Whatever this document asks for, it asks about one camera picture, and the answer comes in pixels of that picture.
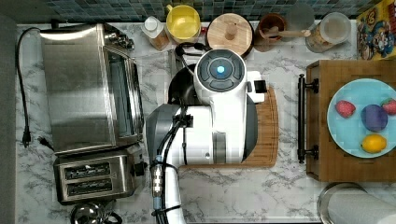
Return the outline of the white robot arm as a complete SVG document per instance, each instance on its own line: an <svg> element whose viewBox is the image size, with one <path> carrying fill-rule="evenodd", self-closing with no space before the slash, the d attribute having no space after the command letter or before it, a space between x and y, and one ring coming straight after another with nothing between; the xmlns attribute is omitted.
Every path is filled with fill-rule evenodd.
<svg viewBox="0 0 396 224"><path fill-rule="evenodd" d="M157 224L186 224L180 166L240 163L257 143L255 104L264 101L266 92L258 71L248 71L231 50L211 49L195 65L192 80L198 105L163 104L144 124Z"/></svg>

